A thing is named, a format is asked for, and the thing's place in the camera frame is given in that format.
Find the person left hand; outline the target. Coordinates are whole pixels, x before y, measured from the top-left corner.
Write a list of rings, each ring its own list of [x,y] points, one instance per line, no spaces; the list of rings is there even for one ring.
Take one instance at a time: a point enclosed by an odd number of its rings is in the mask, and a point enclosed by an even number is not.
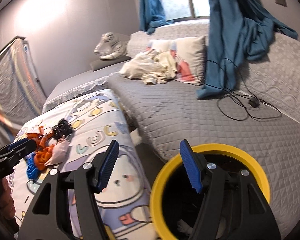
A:
[[[0,180],[0,213],[7,220],[12,220],[15,216],[14,200],[11,196],[11,188],[7,179]]]

